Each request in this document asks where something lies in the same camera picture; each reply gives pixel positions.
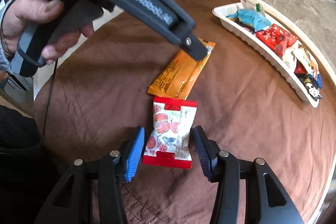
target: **hand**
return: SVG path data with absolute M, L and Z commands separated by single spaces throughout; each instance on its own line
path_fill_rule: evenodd
M 1 25 L 1 43 L 5 55 L 11 59 L 15 52 L 19 39 L 28 21 L 45 24 L 60 15 L 64 8 L 60 0 L 15 0 L 5 13 Z M 80 30 L 66 33 L 55 44 L 46 45 L 42 50 L 42 57 L 47 64 L 53 63 L 61 57 L 67 49 L 74 46 L 80 34 L 89 37 L 94 33 L 92 22 Z

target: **orange snack package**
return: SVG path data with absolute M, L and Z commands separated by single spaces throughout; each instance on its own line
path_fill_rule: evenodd
M 208 49 L 207 56 L 201 61 L 195 61 L 183 50 L 179 50 L 164 71 L 150 85 L 147 90 L 148 94 L 181 100 L 187 99 L 216 45 L 214 42 L 199 40 Z

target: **white plastic tray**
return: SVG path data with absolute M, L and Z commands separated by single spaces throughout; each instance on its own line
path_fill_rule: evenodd
M 290 71 L 289 67 L 281 60 L 281 58 L 278 57 L 269 47 L 267 47 L 254 35 L 249 33 L 247 30 L 245 30 L 243 27 L 239 26 L 232 20 L 226 18 L 226 16 L 228 15 L 235 14 L 238 9 L 243 9 L 243 5 L 240 2 L 216 7 L 212 10 L 212 13 L 220 19 L 222 25 L 226 29 L 228 29 L 230 32 L 233 32 L 236 36 L 240 37 L 243 41 L 252 46 L 263 57 L 265 57 L 266 60 L 268 60 L 271 65 L 273 65 L 273 67 L 276 68 L 278 72 L 280 72 L 280 74 L 292 86 L 292 88 L 296 91 L 296 94 L 302 100 L 310 102 L 310 104 L 316 108 L 319 105 L 319 100 L 313 100 L 313 98 L 306 90 L 305 86 L 296 77 L 296 75 Z M 277 22 L 270 15 L 265 14 L 265 16 L 272 24 L 275 23 L 285 29 L 283 25 Z

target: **screw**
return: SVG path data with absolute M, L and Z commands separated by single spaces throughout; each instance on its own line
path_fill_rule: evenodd
M 185 43 L 186 43 L 188 46 L 190 46 L 190 45 L 191 45 L 191 38 L 190 38 L 190 37 L 187 37 L 187 38 L 185 39 Z
M 80 166 L 80 165 L 83 164 L 83 160 L 82 159 L 77 159 L 73 162 L 73 164 L 76 165 L 76 166 Z
M 112 150 L 110 152 L 110 156 L 113 157 L 113 158 L 116 158 L 120 155 L 120 152 L 118 150 Z
M 220 150 L 219 155 L 223 158 L 226 158 L 229 156 L 229 152 L 227 152 L 226 150 Z
M 262 159 L 262 158 L 256 158 L 256 159 L 255 159 L 255 162 L 256 162 L 257 164 L 259 164 L 259 165 L 264 165 L 264 164 L 265 164 L 265 160 Z

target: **sleeve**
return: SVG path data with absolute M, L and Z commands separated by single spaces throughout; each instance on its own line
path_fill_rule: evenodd
M 2 19 L 8 9 L 8 7 L 14 2 L 15 0 L 9 0 L 6 5 L 0 10 L 0 26 L 2 24 Z M 2 48 L 2 43 L 0 45 L 0 70 L 6 70 L 8 73 L 13 74 L 11 70 L 11 62 L 6 58 L 5 53 Z

